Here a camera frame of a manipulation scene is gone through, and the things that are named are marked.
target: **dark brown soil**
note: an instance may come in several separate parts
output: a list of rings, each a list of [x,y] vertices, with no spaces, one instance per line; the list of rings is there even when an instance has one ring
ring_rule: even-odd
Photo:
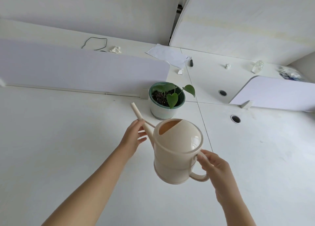
[[[173,94],[174,93],[174,90],[172,91],[169,91],[169,92],[165,92],[165,95],[162,93],[162,92],[159,92],[159,91],[155,91],[151,94],[152,98],[157,102],[159,103],[160,105],[163,105],[163,106],[168,106],[168,103],[167,103],[167,100],[166,100],[166,96],[167,94]]]

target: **person's left arm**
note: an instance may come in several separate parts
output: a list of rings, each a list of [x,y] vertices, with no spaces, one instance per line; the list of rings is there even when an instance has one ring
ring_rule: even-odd
[[[138,145],[147,138],[135,120],[127,128],[120,144],[105,162],[79,186],[42,224],[42,226],[95,225],[120,177],[125,164]]]

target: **black cord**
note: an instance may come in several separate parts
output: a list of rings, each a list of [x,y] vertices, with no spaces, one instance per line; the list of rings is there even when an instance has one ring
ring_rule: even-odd
[[[85,43],[84,43],[84,45],[81,47],[81,49],[83,49],[83,47],[86,45],[87,41],[89,41],[91,38],[97,38],[97,37],[90,37],[88,40],[85,41]],[[106,47],[106,45],[107,45],[107,38],[97,38],[97,39],[106,39],[106,43],[105,43],[105,47]]]

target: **beige watering can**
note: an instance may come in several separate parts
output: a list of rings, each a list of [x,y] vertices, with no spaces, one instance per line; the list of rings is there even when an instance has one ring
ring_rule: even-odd
[[[139,120],[142,115],[134,103],[131,108]],[[154,169],[161,180],[169,184],[182,184],[190,178],[207,181],[209,176],[192,172],[197,155],[206,156],[200,151],[203,135],[193,123],[183,119],[167,119],[156,126],[143,124],[154,149]]]

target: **clear glass bottle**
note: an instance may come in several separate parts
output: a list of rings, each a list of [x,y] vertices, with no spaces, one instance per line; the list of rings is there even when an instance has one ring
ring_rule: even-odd
[[[259,60],[258,62],[255,63],[253,66],[252,72],[253,73],[258,73],[262,70],[262,67],[264,66],[263,61]]]

